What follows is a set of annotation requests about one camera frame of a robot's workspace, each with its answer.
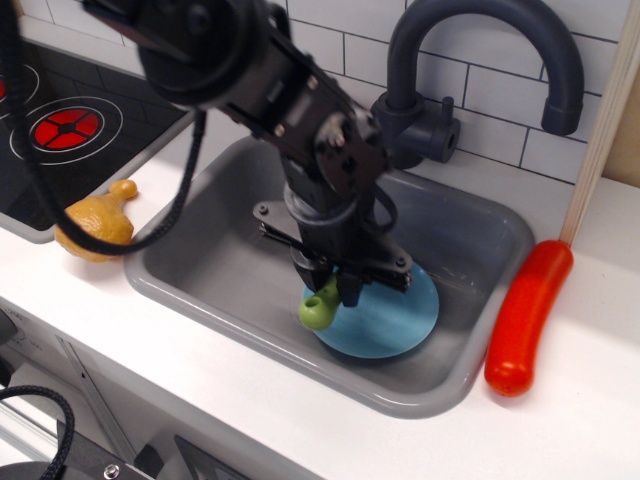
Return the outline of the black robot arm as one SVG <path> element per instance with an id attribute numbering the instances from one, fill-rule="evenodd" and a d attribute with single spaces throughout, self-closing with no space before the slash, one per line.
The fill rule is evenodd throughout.
<path id="1" fill-rule="evenodd" d="M 259 203 L 263 232 L 286 244 L 312 291 L 335 278 L 353 307 L 371 283 L 403 292 L 412 259 L 376 221 L 391 160 L 372 114 L 291 41 L 264 1 L 87 1 L 133 41 L 151 87 L 178 107 L 217 109 L 279 152 L 283 200 Z"/>

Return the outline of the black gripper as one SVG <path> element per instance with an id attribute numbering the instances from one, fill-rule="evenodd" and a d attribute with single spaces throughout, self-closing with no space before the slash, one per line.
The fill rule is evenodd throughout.
<path id="1" fill-rule="evenodd" d="M 397 208 L 381 187 L 322 213 L 286 185 L 281 201 L 253 208 L 267 237 L 290 248 L 301 280 L 312 292 L 337 274 L 337 290 L 347 308 L 358 305 L 372 282 L 404 292 L 411 284 L 413 260 L 390 236 Z"/>

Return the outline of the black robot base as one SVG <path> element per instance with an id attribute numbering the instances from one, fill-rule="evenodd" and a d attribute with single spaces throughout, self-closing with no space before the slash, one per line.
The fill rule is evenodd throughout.
<path id="1" fill-rule="evenodd" d="M 3 401 L 12 397 L 42 397 L 59 408 L 56 451 L 50 460 L 15 462 L 1 467 L 3 479 L 156 479 L 164 462 L 151 447 L 131 463 L 98 446 L 75 430 L 75 415 L 60 393 L 43 386 L 21 385 L 1 390 Z"/>

